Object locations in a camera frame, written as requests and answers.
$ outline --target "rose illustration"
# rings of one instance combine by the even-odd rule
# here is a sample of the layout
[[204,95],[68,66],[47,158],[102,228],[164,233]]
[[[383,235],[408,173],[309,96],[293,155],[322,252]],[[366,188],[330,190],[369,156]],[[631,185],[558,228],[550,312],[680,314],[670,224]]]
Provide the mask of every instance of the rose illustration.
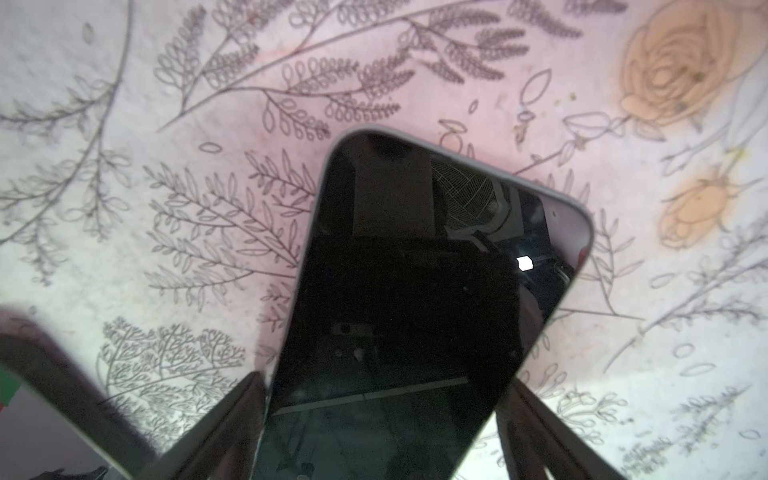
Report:
[[691,118],[726,80],[740,15],[717,0],[678,0],[632,38],[621,73],[621,107],[638,134],[662,141],[659,127]]
[[714,227],[723,226],[728,202],[736,198],[747,185],[733,185],[728,177],[698,180],[696,185],[669,201],[659,226],[661,243],[670,248],[689,248]]

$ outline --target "reflected light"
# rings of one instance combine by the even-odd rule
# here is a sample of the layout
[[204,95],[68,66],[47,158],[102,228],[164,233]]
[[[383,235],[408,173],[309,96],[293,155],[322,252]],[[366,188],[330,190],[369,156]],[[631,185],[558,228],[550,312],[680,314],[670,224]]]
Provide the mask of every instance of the reflected light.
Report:
[[533,260],[530,257],[518,257],[518,267],[525,272],[526,270],[533,270]]

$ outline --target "green object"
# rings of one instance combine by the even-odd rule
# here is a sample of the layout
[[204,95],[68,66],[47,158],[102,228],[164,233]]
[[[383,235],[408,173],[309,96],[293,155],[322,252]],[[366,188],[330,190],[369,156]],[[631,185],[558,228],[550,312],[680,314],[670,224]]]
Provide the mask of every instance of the green object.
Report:
[[0,369],[0,407],[7,407],[11,404],[13,395],[21,386],[16,375]]

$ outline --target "floral patterned surface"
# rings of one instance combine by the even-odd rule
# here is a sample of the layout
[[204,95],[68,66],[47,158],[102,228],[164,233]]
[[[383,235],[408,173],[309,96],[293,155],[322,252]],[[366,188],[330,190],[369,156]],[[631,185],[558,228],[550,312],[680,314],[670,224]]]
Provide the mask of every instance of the floral patterned surface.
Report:
[[[167,449],[273,365],[323,157],[379,122],[594,213],[520,372],[558,418],[631,478],[763,478],[767,3],[6,2],[0,331]],[[505,477],[494,425],[456,478]]]

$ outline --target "black phone screen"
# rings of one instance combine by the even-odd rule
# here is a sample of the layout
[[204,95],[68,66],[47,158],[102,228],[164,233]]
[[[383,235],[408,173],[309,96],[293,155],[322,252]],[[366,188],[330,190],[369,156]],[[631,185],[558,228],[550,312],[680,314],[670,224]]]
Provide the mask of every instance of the black phone screen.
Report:
[[[553,242],[553,214],[586,231]],[[451,478],[588,242],[559,200],[388,134],[347,137],[323,180],[253,478]]]

